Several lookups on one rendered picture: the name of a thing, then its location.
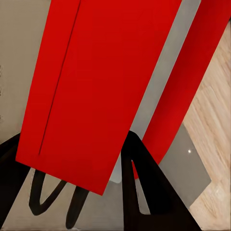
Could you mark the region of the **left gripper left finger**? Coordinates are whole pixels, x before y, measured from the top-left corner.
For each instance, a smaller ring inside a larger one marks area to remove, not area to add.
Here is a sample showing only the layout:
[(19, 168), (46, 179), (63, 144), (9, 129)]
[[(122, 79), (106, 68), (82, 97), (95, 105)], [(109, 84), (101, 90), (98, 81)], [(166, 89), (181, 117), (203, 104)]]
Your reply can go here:
[(0, 145), (0, 230), (31, 167), (15, 160), (20, 133)]

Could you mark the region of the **radio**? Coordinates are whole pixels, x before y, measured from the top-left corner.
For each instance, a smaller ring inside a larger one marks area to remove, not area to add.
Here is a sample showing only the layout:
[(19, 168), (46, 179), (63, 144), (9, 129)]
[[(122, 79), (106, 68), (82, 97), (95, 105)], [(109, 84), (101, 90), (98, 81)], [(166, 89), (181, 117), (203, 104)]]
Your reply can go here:
[[(72, 183), (72, 229), (122, 182), (130, 130), (159, 165), (230, 20), (231, 0), (51, 0), (15, 158), (36, 169), (34, 216)], [(40, 204), (46, 173), (61, 182)]]

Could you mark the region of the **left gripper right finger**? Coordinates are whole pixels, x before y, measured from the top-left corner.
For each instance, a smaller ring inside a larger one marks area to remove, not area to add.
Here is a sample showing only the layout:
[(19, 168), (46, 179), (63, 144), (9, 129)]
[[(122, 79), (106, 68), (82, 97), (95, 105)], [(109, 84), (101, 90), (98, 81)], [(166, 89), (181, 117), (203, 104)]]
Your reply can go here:
[[(150, 215), (139, 210), (134, 161)], [(129, 131), (121, 149), (124, 231), (202, 231), (139, 136)]]

